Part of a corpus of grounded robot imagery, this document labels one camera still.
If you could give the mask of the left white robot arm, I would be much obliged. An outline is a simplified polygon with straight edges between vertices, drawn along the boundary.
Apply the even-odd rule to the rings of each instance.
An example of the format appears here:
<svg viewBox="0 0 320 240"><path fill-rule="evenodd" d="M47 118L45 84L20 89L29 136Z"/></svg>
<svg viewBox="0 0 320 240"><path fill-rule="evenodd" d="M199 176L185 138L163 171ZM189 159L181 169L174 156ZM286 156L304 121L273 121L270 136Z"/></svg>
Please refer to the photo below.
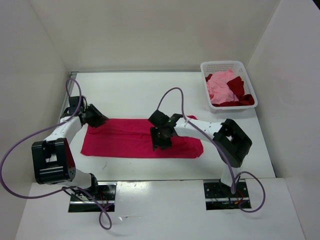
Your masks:
<svg viewBox="0 0 320 240"><path fill-rule="evenodd" d="M93 104L67 107L60 117L60 125L43 141L31 146L35 180L40 185L62 185L80 187L82 194L89 200L100 194L97 178L92 173L77 170L70 149L70 143L84 125L98 128L109 119Z"/></svg>

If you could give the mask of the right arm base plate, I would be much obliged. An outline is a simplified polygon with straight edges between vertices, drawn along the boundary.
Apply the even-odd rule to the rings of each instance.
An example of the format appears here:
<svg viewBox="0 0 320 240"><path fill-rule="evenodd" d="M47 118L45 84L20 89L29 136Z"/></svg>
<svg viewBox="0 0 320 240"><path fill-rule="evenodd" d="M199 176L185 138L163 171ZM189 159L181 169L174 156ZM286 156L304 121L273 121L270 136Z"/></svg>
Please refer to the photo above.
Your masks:
<svg viewBox="0 0 320 240"><path fill-rule="evenodd" d="M203 181L206 210L234 210L251 209L247 184L244 180L237 183L236 193L231 194L228 187L224 187L219 180Z"/></svg>

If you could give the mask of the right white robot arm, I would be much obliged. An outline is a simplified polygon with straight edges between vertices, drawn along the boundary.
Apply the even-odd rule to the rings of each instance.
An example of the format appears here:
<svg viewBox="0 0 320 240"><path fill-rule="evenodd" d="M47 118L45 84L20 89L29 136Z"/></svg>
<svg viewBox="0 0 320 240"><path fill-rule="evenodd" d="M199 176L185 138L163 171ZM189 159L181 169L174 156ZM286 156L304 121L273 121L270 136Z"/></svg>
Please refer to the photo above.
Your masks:
<svg viewBox="0 0 320 240"><path fill-rule="evenodd" d="M189 137L207 141L217 149L226 164L219 184L219 191L225 197L237 191L237 182L244 158L250 151L252 140L232 119L224 122L208 122L190 117L174 115L162 120L149 118L152 148L165 150L173 146L173 137Z"/></svg>

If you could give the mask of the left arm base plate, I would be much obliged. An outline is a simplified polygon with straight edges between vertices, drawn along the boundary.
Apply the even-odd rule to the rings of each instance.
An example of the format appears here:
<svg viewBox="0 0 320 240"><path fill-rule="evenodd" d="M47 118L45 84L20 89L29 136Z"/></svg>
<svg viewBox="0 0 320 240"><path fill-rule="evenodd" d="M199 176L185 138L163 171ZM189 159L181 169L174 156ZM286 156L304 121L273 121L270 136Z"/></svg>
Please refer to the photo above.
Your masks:
<svg viewBox="0 0 320 240"><path fill-rule="evenodd" d="M87 191L93 198L109 213L115 211L116 182L98 182L97 192ZM97 213L101 209L96 203L88 197L86 193L80 190L73 190L70 194L69 213Z"/></svg>

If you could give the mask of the magenta t shirt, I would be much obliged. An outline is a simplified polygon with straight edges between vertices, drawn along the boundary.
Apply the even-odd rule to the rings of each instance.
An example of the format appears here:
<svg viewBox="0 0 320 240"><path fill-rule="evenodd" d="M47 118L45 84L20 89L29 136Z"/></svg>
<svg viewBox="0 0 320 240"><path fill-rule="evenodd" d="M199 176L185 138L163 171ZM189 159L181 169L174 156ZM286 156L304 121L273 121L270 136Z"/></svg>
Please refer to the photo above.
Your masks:
<svg viewBox="0 0 320 240"><path fill-rule="evenodd" d="M95 128L88 126L81 154L87 157L135 159L195 159L204 153L199 139L172 137L168 149L153 150L147 119L112 118Z"/></svg>

